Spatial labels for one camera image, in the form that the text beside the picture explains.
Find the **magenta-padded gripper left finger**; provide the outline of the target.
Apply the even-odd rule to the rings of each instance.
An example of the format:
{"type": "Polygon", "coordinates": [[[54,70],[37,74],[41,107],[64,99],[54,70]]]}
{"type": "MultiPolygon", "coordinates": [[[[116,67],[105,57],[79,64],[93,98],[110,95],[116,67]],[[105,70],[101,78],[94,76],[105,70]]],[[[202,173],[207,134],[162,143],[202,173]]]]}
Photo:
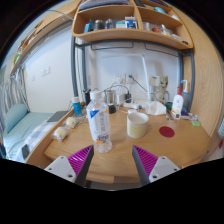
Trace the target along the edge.
{"type": "Polygon", "coordinates": [[[45,171],[83,187],[93,155],[94,146],[90,145],[68,157],[59,156],[45,171]]]}

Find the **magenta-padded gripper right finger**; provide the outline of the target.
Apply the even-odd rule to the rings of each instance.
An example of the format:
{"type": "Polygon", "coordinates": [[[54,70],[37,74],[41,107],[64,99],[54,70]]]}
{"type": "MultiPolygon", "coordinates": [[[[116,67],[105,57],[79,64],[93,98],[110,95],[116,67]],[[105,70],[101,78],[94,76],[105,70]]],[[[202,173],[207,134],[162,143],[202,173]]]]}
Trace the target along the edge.
{"type": "Polygon", "coordinates": [[[179,168],[166,156],[157,157],[136,145],[132,148],[132,156],[142,186],[179,171],[179,168]]]}

